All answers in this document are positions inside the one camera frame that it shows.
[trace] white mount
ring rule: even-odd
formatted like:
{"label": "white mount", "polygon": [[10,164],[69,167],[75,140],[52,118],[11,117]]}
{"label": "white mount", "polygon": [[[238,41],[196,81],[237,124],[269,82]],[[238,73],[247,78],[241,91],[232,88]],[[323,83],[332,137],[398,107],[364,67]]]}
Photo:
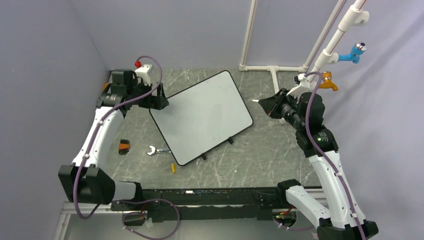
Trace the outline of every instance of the white mount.
{"label": "white mount", "polygon": [[315,86],[317,85],[317,83],[315,81],[309,82],[305,73],[301,73],[301,74],[297,75],[297,79],[299,80],[299,84],[297,86],[293,87],[292,89],[290,89],[290,91],[288,91],[288,93],[287,93],[287,96],[291,95],[291,96],[298,98],[303,93],[307,93],[307,92],[312,91],[312,89],[314,89]]}
{"label": "white mount", "polygon": [[152,81],[150,79],[150,73],[152,72],[153,65],[151,64],[143,64],[141,67],[134,70],[137,77],[140,77],[143,79],[143,84],[146,86],[151,86]]}

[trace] white pvc pipe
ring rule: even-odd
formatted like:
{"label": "white pvc pipe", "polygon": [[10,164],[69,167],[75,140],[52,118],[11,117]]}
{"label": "white pvc pipe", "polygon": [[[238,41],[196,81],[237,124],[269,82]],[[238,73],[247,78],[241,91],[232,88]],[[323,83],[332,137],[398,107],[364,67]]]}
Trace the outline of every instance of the white pvc pipe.
{"label": "white pvc pipe", "polygon": [[301,66],[278,66],[278,71],[288,72],[304,72],[304,68]]}
{"label": "white pvc pipe", "polygon": [[244,37],[243,52],[241,53],[240,66],[246,65],[246,58],[247,58],[247,55],[248,55],[249,42],[250,42],[250,39],[251,39],[253,22],[254,22],[254,19],[255,19],[256,6],[257,6],[257,0],[252,0],[251,5],[250,5],[249,19],[247,21],[246,35]]}
{"label": "white pvc pipe", "polygon": [[278,93],[280,90],[280,87],[278,86],[278,79],[277,79],[277,70],[272,67],[270,69],[271,76],[272,76],[272,84],[274,85],[274,92]]}
{"label": "white pvc pipe", "polygon": [[301,66],[245,66],[246,71],[270,71],[275,68],[277,71],[302,72]]}
{"label": "white pvc pipe", "polygon": [[343,34],[345,34],[344,31],[341,31],[340,29],[337,29],[332,36],[330,42],[328,43],[327,47],[325,48],[325,51],[328,54],[331,54],[334,51],[334,48],[339,43],[340,39],[342,38]]}
{"label": "white pvc pipe", "polygon": [[334,6],[334,9],[332,10],[330,17],[328,18],[327,22],[324,25],[324,28],[321,31],[321,34],[319,35],[318,39],[315,42],[315,45],[313,46],[312,50],[309,53],[309,56],[307,57],[305,63],[303,64],[303,67],[307,69],[309,65],[311,64],[312,60],[314,59],[315,55],[318,52],[318,48],[323,43],[325,37],[327,36],[330,28],[332,27],[334,21],[336,20],[337,16],[339,15],[340,10],[342,9],[343,5],[345,5],[346,0],[338,0],[337,3]]}
{"label": "white pvc pipe", "polygon": [[362,7],[364,6],[364,4],[365,4],[365,2],[366,2],[367,0],[356,0],[355,1],[355,3],[353,4],[353,6],[356,8],[356,9],[359,9],[359,10],[361,10],[362,9]]}
{"label": "white pvc pipe", "polygon": [[[361,9],[364,6],[366,1],[367,0],[356,0],[355,3],[349,7],[347,12],[344,14],[343,18],[341,19],[340,23],[338,24],[337,31],[332,36],[327,47],[322,51],[322,53],[316,59],[311,72],[320,71],[322,68],[325,67],[328,60],[332,57],[333,51],[336,48],[337,44],[340,42],[340,39],[342,39],[345,32],[349,31],[349,29],[356,23],[358,18],[361,16],[361,13],[362,13]],[[308,76],[307,77],[308,81],[312,82],[315,76],[316,76],[315,74]]]}
{"label": "white pvc pipe", "polygon": [[248,71],[268,71],[267,66],[246,66]]}

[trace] red cap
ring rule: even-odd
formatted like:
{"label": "red cap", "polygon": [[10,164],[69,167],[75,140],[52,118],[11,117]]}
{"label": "red cap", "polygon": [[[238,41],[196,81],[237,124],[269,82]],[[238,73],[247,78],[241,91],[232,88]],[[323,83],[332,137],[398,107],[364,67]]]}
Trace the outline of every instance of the red cap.
{"label": "red cap", "polygon": [[140,68],[142,66],[142,62],[141,61],[135,61],[134,63],[136,68]]}

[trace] light purple wall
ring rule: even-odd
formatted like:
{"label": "light purple wall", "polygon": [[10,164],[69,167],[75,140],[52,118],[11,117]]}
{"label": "light purple wall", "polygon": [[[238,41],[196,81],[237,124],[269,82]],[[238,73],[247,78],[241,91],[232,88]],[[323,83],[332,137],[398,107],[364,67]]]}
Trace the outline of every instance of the light purple wall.
{"label": "light purple wall", "polygon": [[336,3],[258,0],[246,64],[302,66]]}
{"label": "light purple wall", "polygon": [[[71,0],[109,68],[238,68],[250,0]],[[259,0],[247,64],[301,66],[337,0]]]}
{"label": "light purple wall", "polygon": [[368,24],[335,49],[364,41],[367,52],[358,64],[327,65],[339,90],[319,91],[353,194],[379,226],[376,240],[423,238],[423,9],[421,0],[367,1]]}
{"label": "light purple wall", "polygon": [[0,239],[49,240],[107,70],[66,0],[0,3]]}
{"label": "light purple wall", "polygon": [[102,59],[130,68],[140,55],[165,68],[236,68],[250,0],[71,0]]}

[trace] yellow object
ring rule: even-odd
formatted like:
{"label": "yellow object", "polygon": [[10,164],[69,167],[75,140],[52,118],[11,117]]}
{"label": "yellow object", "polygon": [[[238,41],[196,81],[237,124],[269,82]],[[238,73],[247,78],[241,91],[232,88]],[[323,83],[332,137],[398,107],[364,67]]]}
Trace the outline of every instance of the yellow object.
{"label": "yellow object", "polygon": [[320,89],[332,89],[333,91],[339,90],[339,88],[331,82],[332,74],[331,71],[323,71],[322,72],[322,80],[324,80],[324,83],[319,85]]}

